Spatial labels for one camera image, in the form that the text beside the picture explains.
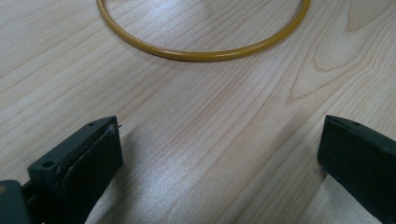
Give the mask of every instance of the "wood grain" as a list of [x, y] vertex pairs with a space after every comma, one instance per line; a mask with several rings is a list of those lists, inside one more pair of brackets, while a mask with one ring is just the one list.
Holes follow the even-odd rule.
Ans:
[[[107, 1], [131, 34], [199, 51], [268, 37], [299, 4]], [[182, 63], [125, 44], [92, 0], [2, 0], [0, 179], [25, 182], [80, 126], [116, 115], [125, 166], [88, 223], [334, 223], [322, 208], [342, 205], [318, 196], [324, 116], [396, 138], [395, 40], [394, 1], [316, 0], [274, 48]]]

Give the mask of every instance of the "yellow tube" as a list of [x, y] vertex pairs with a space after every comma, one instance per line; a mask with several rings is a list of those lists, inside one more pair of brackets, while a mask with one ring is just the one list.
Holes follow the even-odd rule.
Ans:
[[298, 12], [298, 14], [294, 17], [294, 19], [290, 23], [288, 23], [275, 35], [259, 43], [249, 45], [240, 49], [229, 49], [229, 50], [213, 51], [213, 52], [188, 52], [182, 50], [165, 49], [146, 43], [128, 34], [121, 27], [119, 27], [113, 21], [113, 19], [111, 19], [105, 7], [105, 0], [96, 0], [96, 4], [99, 8], [100, 14], [102, 15], [107, 25], [111, 28], [111, 30], [113, 30], [113, 32], [116, 35], [118, 35], [121, 39], [123, 39], [125, 42], [129, 43], [130, 45], [134, 46], [137, 49], [141, 49], [147, 53], [154, 54], [160, 57], [179, 60], [179, 61], [217, 62], [217, 61], [225, 61], [225, 60], [245, 57], [250, 54], [254, 54], [259, 51], [268, 49], [273, 45], [275, 45], [277, 42], [283, 40], [291, 32], [293, 32], [293, 30], [296, 29], [296, 27], [304, 19], [306, 12], [309, 9], [310, 0], [302, 0], [302, 5], [300, 7], [300, 11]]

